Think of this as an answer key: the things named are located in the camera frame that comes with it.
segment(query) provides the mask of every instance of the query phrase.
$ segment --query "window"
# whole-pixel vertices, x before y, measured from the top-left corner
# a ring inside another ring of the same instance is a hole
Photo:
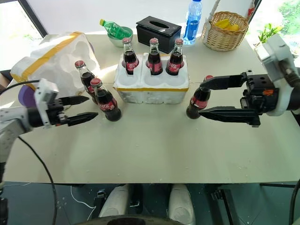
[[[0,0],[0,71],[29,55],[46,31],[25,0]]]
[[[300,0],[261,0],[246,35],[254,48],[264,27],[278,27],[279,34],[294,55],[295,66],[300,67]]]

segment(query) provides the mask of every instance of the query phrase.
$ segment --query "styrofoam packaging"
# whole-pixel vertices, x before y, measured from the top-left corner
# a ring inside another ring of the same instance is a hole
[[[83,60],[96,76],[100,67],[84,33],[65,33],[51,38],[36,47],[30,56],[24,57],[11,69],[18,82],[45,78],[56,83],[58,98],[77,95],[84,90],[80,75],[74,66]]]
[[[128,75],[126,69],[122,65],[123,54],[120,57],[120,61],[116,70],[116,76],[114,79],[113,87],[118,91],[118,94],[124,102],[129,103],[142,103],[143,95],[139,91],[141,88],[141,73],[143,67],[143,56],[137,55],[139,65],[133,70],[133,75]]]
[[[137,55],[139,65],[134,69],[133,75],[128,75],[122,66],[123,55],[114,80],[114,88],[121,98],[129,103],[147,104],[179,104],[182,102],[189,86],[187,58],[183,56],[184,66],[177,76],[166,72],[169,55],[161,56],[163,72],[159,75],[151,75],[146,66],[148,53]]]

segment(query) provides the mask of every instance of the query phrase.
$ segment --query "coca-cola bottle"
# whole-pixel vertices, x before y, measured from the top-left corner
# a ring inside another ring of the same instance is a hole
[[[84,85],[84,89],[86,90],[87,93],[89,93],[89,95],[92,97],[92,100],[95,104],[97,104],[97,100],[95,98],[95,93],[94,93],[94,89],[92,88],[92,86],[90,85],[90,81],[95,78],[95,75],[89,71],[89,69],[87,69],[84,61],[79,60],[75,62],[75,67],[78,69],[79,74],[80,74],[80,78],[81,78],[81,82]]]
[[[122,113],[113,95],[102,85],[99,78],[92,79],[90,84],[95,90],[96,100],[101,111],[105,113],[106,118],[110,121],[118,121]]]
[[[158,39],[150,39],[150,51],[146,66],[150,69],[152,75],[159,75],[163,72],[163,66],[158,51]]]
[[[213,76],[208,75],[204,81],[211,79]],[[200,117],[199,110],[204,109],[207,106],[207,102],[210,98],[210,89],[199,87],[192,96],[189,106],[187,107],[187,116],[191,119],[197,119]]]
[[[137,59],[135,52],[131,47],[131,40],[128,37],[123,38],[124,45],[124,67],[129,75],[133,75],[133,69],[139,65],[139,60]]]
[[[166,71],[170,75],[178,75],[179,69],[182,65],[182,46],[183,40],[178,38],[175,40],[175,46],[172,55],[167,63]]]

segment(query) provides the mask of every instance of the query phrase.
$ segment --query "purple object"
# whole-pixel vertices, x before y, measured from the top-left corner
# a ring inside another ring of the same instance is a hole
[[[19,92],[19,102],[25,107],[36,107],[36,101],[34,100],[34,90],[27,86],[23,85]]]

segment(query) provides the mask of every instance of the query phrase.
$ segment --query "yellow tape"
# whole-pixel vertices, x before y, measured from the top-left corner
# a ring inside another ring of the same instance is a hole
[[[41,65],[46,63],[52,56],[54,56],[56,53],[58,53],[61,49],[63,49],[65,46],[70,44],[72,41],[75,40],[79,35],[81,35],[81,32],[73,32],[70,34],[70,38],[63,40],[58,45],[56,45],[54,48],[50,49],[46,54],[44,54],[41,58],[37,59],[34,63],[32,63],[29,67],[27,67],[26,70],[23,71],[22,76],[18,76],[16,74],[11,74],[11,76],[18,82],[23,82],[28,80],[28,76],[33,74]],[[27,84],[30,86],[33,90],[36,88],[31,84]]]
[[[188,91],[188,88],[115,88],[118,91]]]

